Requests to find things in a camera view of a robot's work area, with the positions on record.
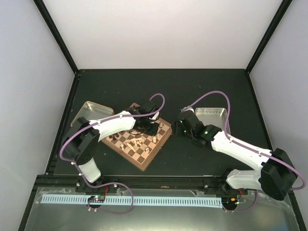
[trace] white wall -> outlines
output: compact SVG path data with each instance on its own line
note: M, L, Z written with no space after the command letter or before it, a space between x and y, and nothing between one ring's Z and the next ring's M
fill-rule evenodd
M274 147L287 151L308 179L308 1L290 5L252 71ZM308 226L308 187L295 192Z
M79 68L246 68L282 0L44 0Z
M0 3L0 230L18 230L73 72L32 0Z

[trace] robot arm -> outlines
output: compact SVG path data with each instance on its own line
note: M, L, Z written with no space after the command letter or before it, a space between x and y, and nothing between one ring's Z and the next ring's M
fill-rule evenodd
M190 137L195 145L227 154L253 169L231 171L225 180L232 188L263 190L276 200L285 198L297 175L285 166L260 155L264 153L276 157L294 167L285 151L276 149L273 152L255 147L230 135L228 139L220 128L214 125L204 126L191 109L182 112L179 120L184 129L183 134Z
M158 119L159 113L152 117L127 116L148 114L156 110L156 105L152 101L148 101L143 107L128 108L117 115L104 118L104 123L102 124L100 123L101 120L87 121L81 117L73 124L64 142L82 128L91 124L98 124L74 138L65 148L64 155L74 160L86 179L93 183L101 176L101 172L94 161L94 149L97 143L112 134L130 129L135 129L151 136L156 135L158 124L155 121Z

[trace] black tabletop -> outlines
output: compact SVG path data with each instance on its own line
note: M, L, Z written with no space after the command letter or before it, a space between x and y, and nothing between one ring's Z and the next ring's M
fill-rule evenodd
M269 148L249 77L242 69L129 69L84 70L74 97L65 133L85 101L92 101L121 112L132 103L142 104L153 94L166 98L161 117L172 123L180 109L203 94L220 90L231 102L231 134L253 145ZM159 97L154 101L162 102ZM215 94L201 100L195 107L227 108L223 96ZM127 176L219 176L227 168L250 169L225 154L200 149L188 138L171 136L145 171L139 170L121 155L99 142L94 156L103 175ZM75 175L70 163L58 160L55 174Z

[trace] chessboard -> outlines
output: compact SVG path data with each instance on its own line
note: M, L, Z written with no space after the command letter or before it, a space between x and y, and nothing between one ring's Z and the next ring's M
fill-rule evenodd
M139 106L133 103L130 107ZM156 140L153 136L139 134L136 130L122 131L102 141L133 165L144 171L172 133L171 124L159 118Z

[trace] metal tray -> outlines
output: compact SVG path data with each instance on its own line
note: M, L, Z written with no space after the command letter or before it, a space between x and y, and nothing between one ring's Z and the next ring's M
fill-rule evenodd
M224 130L227 110L219 107L198 107L195 114L204 125L215 125ZM227 124L227 132L230 134L230 126Z
M75 116L73 122L71 123L71 126L78 118L82 116L85 117L86 120L92 120L106 118L108 116L112 116L113 114L114 111L110 107L86 101L81 107L80 111Z

